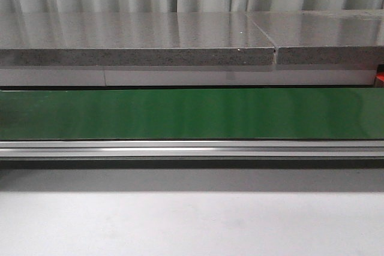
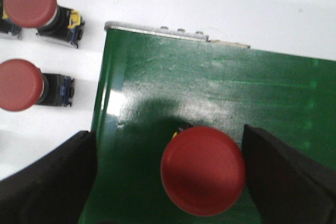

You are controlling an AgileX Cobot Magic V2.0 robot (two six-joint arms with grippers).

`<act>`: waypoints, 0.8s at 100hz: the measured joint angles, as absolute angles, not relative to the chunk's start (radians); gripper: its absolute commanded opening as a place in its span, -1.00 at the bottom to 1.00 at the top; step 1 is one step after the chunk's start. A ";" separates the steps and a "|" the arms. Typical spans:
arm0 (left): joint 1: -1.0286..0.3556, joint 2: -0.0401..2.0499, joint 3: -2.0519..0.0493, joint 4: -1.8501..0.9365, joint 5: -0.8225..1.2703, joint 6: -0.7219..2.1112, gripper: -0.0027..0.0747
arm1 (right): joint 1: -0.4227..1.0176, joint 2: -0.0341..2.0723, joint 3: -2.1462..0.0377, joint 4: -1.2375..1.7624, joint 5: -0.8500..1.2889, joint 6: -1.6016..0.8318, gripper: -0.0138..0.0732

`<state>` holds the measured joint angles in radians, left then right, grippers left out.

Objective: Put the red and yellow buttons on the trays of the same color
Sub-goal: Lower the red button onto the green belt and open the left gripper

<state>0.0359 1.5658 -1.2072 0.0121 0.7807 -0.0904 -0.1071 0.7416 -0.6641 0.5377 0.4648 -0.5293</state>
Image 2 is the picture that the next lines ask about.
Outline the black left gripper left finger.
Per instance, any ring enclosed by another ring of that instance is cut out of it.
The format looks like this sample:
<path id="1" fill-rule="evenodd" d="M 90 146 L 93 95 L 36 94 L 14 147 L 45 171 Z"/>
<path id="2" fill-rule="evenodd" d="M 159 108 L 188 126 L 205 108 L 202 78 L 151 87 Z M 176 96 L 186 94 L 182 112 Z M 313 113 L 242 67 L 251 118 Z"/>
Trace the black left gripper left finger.
<path id="1" fill-rule="evenodd" d="M 1 223 L 78 223 L 97 170 L 96 134 L 80 131 L 1 180 Z"/>

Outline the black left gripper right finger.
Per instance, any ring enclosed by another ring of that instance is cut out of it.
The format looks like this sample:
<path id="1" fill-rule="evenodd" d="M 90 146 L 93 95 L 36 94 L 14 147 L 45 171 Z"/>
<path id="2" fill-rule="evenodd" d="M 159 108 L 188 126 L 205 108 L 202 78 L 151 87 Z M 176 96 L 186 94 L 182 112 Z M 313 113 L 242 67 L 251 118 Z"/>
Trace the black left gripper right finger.
<path id="1" fill-rule="evenodd" d="M 335 171 L 244 126 L 246 183 L 262 223 L 335 223 Z"/>

